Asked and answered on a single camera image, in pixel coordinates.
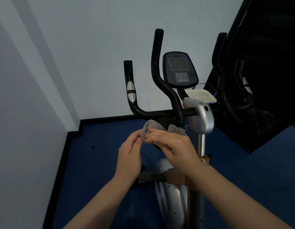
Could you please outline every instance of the left hand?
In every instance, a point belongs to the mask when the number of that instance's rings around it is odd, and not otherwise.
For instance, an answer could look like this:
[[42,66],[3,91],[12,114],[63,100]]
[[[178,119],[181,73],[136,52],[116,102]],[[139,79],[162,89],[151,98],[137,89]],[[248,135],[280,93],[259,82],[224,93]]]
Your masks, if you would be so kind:
[[118,162],[115,177],[130,185],[136,180],[141,171],[140,148],[142,139],[141,130],[133,132],[121,145],[118,153]]

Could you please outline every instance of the hand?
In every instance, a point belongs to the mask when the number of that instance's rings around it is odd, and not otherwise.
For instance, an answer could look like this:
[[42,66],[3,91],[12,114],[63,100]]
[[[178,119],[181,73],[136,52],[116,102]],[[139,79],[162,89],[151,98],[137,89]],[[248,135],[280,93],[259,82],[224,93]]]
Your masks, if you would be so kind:
[[191,178],[196,168],[203,165],[188,136],[150,128],[146,143],[157,145],[172,166]]
[[133,132],[119,148],[114,178],[130,185],[133,184],[141,171],[140,148],[142,139],[139,136],[141,131],[142,129]]

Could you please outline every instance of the right hand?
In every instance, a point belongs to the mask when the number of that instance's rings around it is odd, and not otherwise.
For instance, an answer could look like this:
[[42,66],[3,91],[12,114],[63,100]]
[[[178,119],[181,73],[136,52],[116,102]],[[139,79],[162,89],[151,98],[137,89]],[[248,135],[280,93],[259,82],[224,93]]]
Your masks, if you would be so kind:
[[203,165],[188,136],[150,128],[145,142],[157,145],[172,166],[191,177],[199,165]]

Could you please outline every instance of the stationary bike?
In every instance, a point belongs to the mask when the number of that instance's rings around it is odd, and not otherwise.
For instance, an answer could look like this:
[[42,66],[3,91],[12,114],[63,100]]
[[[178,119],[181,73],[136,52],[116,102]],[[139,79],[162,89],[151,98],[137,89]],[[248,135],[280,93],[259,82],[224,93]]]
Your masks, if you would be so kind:
[[[220,65],[224,36],[218,37],[212,63],[220,79],[218,83],[219,103],[207,104],[197,99],[190,98],[184,89],[194,87],[198,84],[198,76],[194,65],[184,52],[168,52],[163,56],[163,76],[160,76],[159,59],[164,31],[156,29],[151,56],[151,74],[154,83],[170,99],[171,110],[144,111],[137,104],[136,89],[133,77],[132,61],[124,61],[125,84],[127,98],[131,111],[142,119],[154,119],[164,128],[168,129],[170,124],[184,127],[184,118],[189,118],[189,126],[192,131],[191,141],[197,150],[197,155],[203,163],[210,163],[210,156],[205,154],[205,135],[214,128],[213,112],[223,112],[240,120],[237,109],[248,109],[252,104],[252,92],[242,74],[242,64],[237,64],[235,75],[235,91],[245,95],[239,105],[232,106],[229,97],[226,96],[226,73]],[[175,170],[166,158],[160,159],[156,164],[155,173],[142,173],[138,176],[133,187],[145,182],[155,182],[155,190],[162,217],[167,229],[175,228],[202,228],[204,197],[199,189],[192,184],[178,170]]]

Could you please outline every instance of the floor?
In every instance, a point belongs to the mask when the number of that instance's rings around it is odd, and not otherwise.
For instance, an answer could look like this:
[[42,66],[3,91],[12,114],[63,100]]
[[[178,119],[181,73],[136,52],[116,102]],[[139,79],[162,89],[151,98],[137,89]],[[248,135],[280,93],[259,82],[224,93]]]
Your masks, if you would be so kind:
[[[73,138],[53,229],[62,229],[113,177],[120,145],[145,120],[87,125]],[[295,127],[290,126],[249,155],[217,128],[206,136],[212,166],[247,194],[295,228]],[[142,164],[152,170],[163,158],[153,145],[141,149]],[[164,228],[154,185],[131,189],[110,228]],[[227,228],[205,203],[204,228]]]

